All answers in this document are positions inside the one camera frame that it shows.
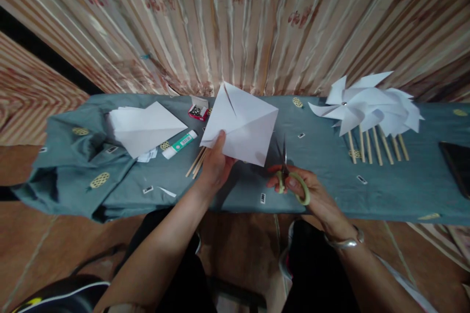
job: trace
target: teal tablecloth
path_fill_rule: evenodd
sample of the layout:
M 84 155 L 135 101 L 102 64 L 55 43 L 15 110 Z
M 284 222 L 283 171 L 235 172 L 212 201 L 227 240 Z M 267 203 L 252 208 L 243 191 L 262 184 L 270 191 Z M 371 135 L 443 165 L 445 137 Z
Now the teal tablecloth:
M 286 134 L 289 162 L 312 170 L 334 197 L 340 208 L 351 218 L 407 222 L 430 214 L 439 218 L 427 222 L 470 225 L 470 201 L 455 184 L 438 147 L 447 141 L 470 147 L 470 106 L 467 104 L 418 104 L 422 116 L 420 133 L 406 132 L 403 137 L 410 161 L 390 165 L 382 150 L 384 165 L 374 163 L 354 165 L 349 144 L 332 128 L 333 120 L 316 117 L 307 102 L 318 104 L 319 98 L 299 97 L 304 108 L 292 103 L 292 96 L 261 97 L 280 109 L 274 128 L 266 166 L 280 162 L 279 148 Z M 161 153 L 149 163 L 135 163 L 119 148 L 106 154 L 112 145 L 106 136 L 104 116 L 119 106 L 147 107 L 159 101 L 198 132 L 196 141 L 170 160 Z M 47 213 L 75 214 L 106 221 L 146 213 L 175 204 L 191 186 L 193 180 L 185 174 L 199 151 L 205 123 L 192 119 L 187 111 L 190 97 L 169 97 L 144 94 L 103 94 L 92 96 L 74 112 L 49 119 L 47 152 L 40 153 L 31 180 L 16 188 L 15 193 L 25 203 Z M 458 116 L 461 109 L 469 116 Z M 90 134 L 72 134 L 73 127 L 87 128 Z M 186 132 L 173 137 L 181 138 Z M 110 174 L 99 188 L 90 182 L 102 172 Z M 361 175 L 367 184 L 362 184 Z M 265 168 L 238 162 L 227 184 L 217 195 L 212 209 L 229 212 L 302 213 L 305 208 L 291 195 L 279 195 L 265 187 Z M 143 193 L 153 186 L 154 190 Z M 161 190 L 167 189 L 173 198 Z M 261 204 L 261 194 L 266 194 Z

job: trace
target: bracelet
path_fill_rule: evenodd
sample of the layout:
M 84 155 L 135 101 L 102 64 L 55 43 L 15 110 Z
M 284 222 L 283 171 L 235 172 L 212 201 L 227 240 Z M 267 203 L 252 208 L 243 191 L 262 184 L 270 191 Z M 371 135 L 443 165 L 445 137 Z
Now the bracelet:
M 364 232 L 362 232 L 362 230 L 358 228 L 356 225 L 353 225 L 353 226 L 357 230 L 357 241 L 359 241 L 360 243 L 364 243 Z M 325 241 L 327 242 L 327 244 L 329 244 L 333 248 L 345 249 L 345 248 L 356 247 L 358 245 L 356 239 L 347 239 L 347 240 L 340 241 L 340 242 L 333 242 L 328 239 L 326 234 L 324 234 L 324 236 L 325 236 Z

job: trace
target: stack of white paper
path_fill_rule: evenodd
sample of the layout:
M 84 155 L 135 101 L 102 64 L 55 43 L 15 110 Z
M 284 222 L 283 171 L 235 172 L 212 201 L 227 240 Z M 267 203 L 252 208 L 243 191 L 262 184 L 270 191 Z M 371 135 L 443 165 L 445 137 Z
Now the stack of white paper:
M 225 130 L 223 154 L 264 166 L 278 108 L 228 83 L 221 86 L 202 136 L 201 146 L 212 148 Z
M 411 95 L 390 88 L 375 88 L 393 71 L 362 77 L 346 89 L 346 76 L 331 85 L 327 98 L 330 106 L 318 107 L 310 104 L 312 111 L 320 117 L 340 120 L 334 127 L 341 126 L 339 135 L 344 135 L 360 125 L 367 131 L 379 125 L 384 134 L 396 136 L 409 129 L 419 131 L 419 109 L 411 102 Z
M 132 158 L 149 152 L 188 128 L 159 102 L 145 109 L 119 107 L 109 113 L 108 120 L 115 139 Z

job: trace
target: hand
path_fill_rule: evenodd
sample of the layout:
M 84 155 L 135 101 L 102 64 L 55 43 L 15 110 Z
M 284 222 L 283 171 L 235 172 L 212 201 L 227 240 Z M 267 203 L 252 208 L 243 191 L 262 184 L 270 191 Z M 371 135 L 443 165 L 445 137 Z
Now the hand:
M 204 163 L 202 165 L 202 173 L 199 180 L 206 186 L 218 191 L 229 177 L 232 166 L 237 162 L 229 156 L 222 154 L 225 143 L 225 131 L 220 131 L 219 137 L 212 149 L 208 149 Z
M 338 208 L 334 199 L 328 194 L 324 186 L 317 179 L 317 176 L 311 171 L 299 169 L 292 165 L 288 165 L 287 167 L 290 172 L 298 174 L 307 185 L 310 191 L 310 204 L 307 205 L 307 207 L 312 214 L 320 220 L 325 231 L 327 228 L 334 228 L 332 232 L 336 235 L 336 229 L 338 229 L 341 234 L 343 233 L 343 228 L 347 228 L 349 230 L 350 225 L 346 216 Z M 281 168 L 282 165 L 274 165 L 268 169 L 268 172 L 275 174 L 277 171 L 281 170 Z M 276 192 L 279 192 L 279 178 L 276 175 L 273 175 L 266 186 L 275 187 Z M 294 194 L 299 195 L 301 199 L 305 199 L 304 189 L 296 179 L 287 177 L 285 180 L 285 186 L 286 189 L 284 190 L 284 193 L 287 193 L 287 189 L 289 189 Z

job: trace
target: striped curtain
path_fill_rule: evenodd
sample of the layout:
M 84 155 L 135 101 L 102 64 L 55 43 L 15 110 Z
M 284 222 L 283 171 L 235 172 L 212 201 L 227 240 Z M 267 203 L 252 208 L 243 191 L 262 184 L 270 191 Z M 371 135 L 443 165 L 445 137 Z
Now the striped curtain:
M 46 118 L 87 94 L 0 32 L 0 145 L 42 145 Z
M 0 0 L 108 93 L 326 95 L 348 75 L 470 101 L 469 0 Z

